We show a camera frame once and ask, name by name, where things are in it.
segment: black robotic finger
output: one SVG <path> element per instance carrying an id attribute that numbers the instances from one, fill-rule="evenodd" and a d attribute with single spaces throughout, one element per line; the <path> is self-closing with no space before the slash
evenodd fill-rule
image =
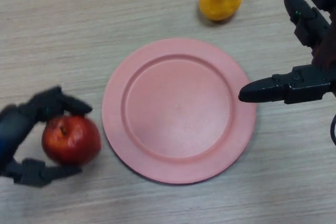
<path id="1" fill-rule="evenodd" d="M 300 18 L 316 18 L 316 13 L 305 0 L 283 0 L 283 2 L 288 15 L 290 16 L 290 21 L 292 21 L 295 25 L 298 23 Z"/>
<path id="2" fill-rule="evenodd" d="M 302 45 L 313 51 L 323 41 L 330 27 L 316 7 L 311 8 L 305 0 L 284 0 L 290 21 L 295 24 L 294 34 Z"/>
<path id="3" fill-rule="evenodd" d="M 54 180 L 68 178 L 80 174 L 82 169 L 73 166 L 46 167 L 40 160 L 26 158 L 22 163 L 15 160 L 6 165 L 1 176 L 12 178 L 14 184 L 44 187 Z"/>
<path id="4" fill-rule="evenodd" d="M 62 104 L 64 110 L 73 115 L 86 115 L 92 111 L 90 105 L 69 95 L 61 94 L 57 100 Z"/>
<path id="5" fill-rule="evenodd" d="M 41 178 L 45 181 L 53 181 L 74 176 L 82 173 L 82 169 L 77 166 L 55 166 L 45 167 L 41 172 Z"/>

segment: wooden table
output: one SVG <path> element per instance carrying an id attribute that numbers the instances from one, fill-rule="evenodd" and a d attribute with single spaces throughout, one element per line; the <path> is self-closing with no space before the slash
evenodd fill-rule
<path id="1" fill-rule="evenodd" d="M 197 0 L 0 0 L 0 105 L 55 84 L 94 107 L 116 66 L 154 40 L 210 42 L 251 80 L 310 63 L 283 0 L 244 0 L 226 25 L 197 14 Z M 229 170 L 193 186 L 148 182 L 126 169 L 103 137 L 81 176 L 44 189 L 0 179 L 1 223 L 329 224 L 336 218 L 336 148 L 329 136 L 335 99 L 258 106 L 254 137 Z M 48 160 L 37 126 L 16 154 Z"/>

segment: black cable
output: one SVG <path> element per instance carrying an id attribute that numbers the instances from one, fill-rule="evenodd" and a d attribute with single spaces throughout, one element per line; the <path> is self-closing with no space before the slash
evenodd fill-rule
<path id="1" fill-rule="evenodd" d="M 330 125 L 330 136 L 331 136 L 332 141 L 336 145 L 335 126 L 336 126 L 336 115 L 332 119 L 332 122 Z"/>

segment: wood grain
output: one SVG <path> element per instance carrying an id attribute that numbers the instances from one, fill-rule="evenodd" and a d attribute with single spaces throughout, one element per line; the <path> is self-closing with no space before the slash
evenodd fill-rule
<path id="1" fill-rule="evenodd" d="M 283 0 L 244 0 L 225 25 L 197 13 L 197 0 L 0 0 L 0 106 L 61 84 L 91 104 L 101 126 L 105 85 L 132 51 L 169 37 L 224 49 L 251 80 L 311 61 Z M 85 173 L 45 189 L 0 179 L 0 223 L 328 224 L 336 218 L 336 108 L 322 101 L 258 106 L 254 137 L 226 172 L 193 186 L 148 182 L 126 169 L 106 139 Z M 16 158 L 47 160 L 39 125 Z"/>

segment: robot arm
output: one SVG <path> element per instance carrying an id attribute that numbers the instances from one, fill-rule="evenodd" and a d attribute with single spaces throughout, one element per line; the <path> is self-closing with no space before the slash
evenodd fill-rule
<path id="1" fill-rule="evenodd" d="M 81 173 L 80 167 L 46 167 L 44 162 L 31 158 L 19 164 L 14 159 L 17 149 L 37 123 L 48 122 L 66 111 L 84 116 L 92 107 L 63 94 L 61 87 L 35 94 L 19 106 L 6 106 L 0 113 L 0 176 L 12 178 L 16 184 L 43 187 L 55 179 Z"/>

